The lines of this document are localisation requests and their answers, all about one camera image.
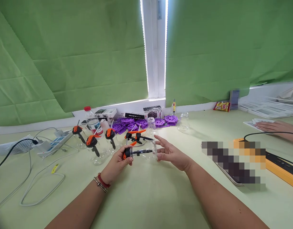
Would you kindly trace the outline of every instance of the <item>person's left hand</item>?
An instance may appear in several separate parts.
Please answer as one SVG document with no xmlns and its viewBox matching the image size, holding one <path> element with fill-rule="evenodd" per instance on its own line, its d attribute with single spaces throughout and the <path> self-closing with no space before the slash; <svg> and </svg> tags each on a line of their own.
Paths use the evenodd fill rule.
<svg viewBox="0 0 293 229">
<path fill-rule="evenodd" d="M 122 146 L 117 152 L 115 152 L 111 160 L 101 172 L 101 178 L 105 184 L 111 184 L 128 164 L 132 165 L 134 160 L 132 157 L 123 160 L 123 152 L 126 148 L 132 148 L 132 146 Z"/>
</svg>

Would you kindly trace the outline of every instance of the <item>wall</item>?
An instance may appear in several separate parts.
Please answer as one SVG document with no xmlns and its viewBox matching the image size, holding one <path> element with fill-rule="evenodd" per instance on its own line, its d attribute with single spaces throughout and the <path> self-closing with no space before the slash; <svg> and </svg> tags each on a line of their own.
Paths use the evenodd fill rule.
<svg viewBox="0 0 293 229">
<path fill-rule="evenodd" d="M 240 99 L 240 103 L 257 100 L 257 99 L 260 99 L 261 96 L 276 97 L 282 92 L 292 87 L 293 87 L 293 82 L 275 83 L 275 84 L 251 87 L 249 94 L 245 97 L 242 97 Z M 106 106 L 101 108 L 117 108 L 118 114 L 121 114 L 122 112 L 141 113 L 143 110 L 143 107 L 150 107 L 150 106 L 157 106 L 157 105 L 160 105 L 161 107 L 164 108 L 165 98 L 139 100 L 139 101 L 116 104 L 116 105 L 111 105 L 111 106 Z M 208 109 L 212 109 L 214 105 L 215 105 L 215 102 L 188 105 L 188 106 L 178 106 L 177 113 L 208 110 Z M 93 109 L 93 111 L 97 111 L 101 108 L 95 108 Z M 164 114 L 168 114 L 169 111 L 170 111 L 169 108 L 164 108 L 163 110 Z M 0 127 L 0 135 L 26 132 L 26 131 L 34 131 L 34 130 L 42 130 L 48 127 L 56 127 L 56 128 L 71 127 L 71 126 L 75 126 L 79 119 L 81 121 L 85 119 L 84 110 L 75 111 L 73 112 L 73 115 L 74 115 L 73 118 L 45 121 L 45 122 L 33 123 L 33 124 L 22 125 L 22 126 Z"/>
</svg>

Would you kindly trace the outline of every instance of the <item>snack bag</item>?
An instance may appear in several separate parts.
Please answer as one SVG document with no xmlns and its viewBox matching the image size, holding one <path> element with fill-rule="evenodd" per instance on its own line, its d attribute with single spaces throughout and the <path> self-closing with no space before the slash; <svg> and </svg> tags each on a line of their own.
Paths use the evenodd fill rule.
<svg viewBox="0 0 293 229">
<path fill-rule="evenodd" d="M 229 112 L 230 103 L 229 102 L 217 102 L 213 110 L 221 110 Z"/>
</svg>

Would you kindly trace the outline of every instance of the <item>red bracelet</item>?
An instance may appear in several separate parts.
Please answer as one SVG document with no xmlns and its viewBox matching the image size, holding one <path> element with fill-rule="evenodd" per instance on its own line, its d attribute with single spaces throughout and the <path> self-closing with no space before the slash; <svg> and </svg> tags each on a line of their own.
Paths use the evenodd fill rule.
<svg viewBox="0 0 293 229">
<path fill-rule="evenodd" d="M 109 187 L 110 187 L 110 184 L 105 184 L 104 181 L 102 180 L 102 178 L 101 178 L 101 173 L 98 173 L 98 179 L 100 180 L 100 182 L 102 183 L 102 185 L 103 185 L 105 188 L 109 188 Z"/>
</svg>

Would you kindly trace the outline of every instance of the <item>red bottle cap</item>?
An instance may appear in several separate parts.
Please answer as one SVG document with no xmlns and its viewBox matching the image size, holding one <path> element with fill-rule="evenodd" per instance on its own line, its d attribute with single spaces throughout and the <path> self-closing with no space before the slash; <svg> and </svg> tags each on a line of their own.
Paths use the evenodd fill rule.
<svg viewBox="0 0 293 229">
<path fill-rule="evenodd" d="M 84 107 L 84 111 L 90 111 L 91 107 Z"/>
</svg>

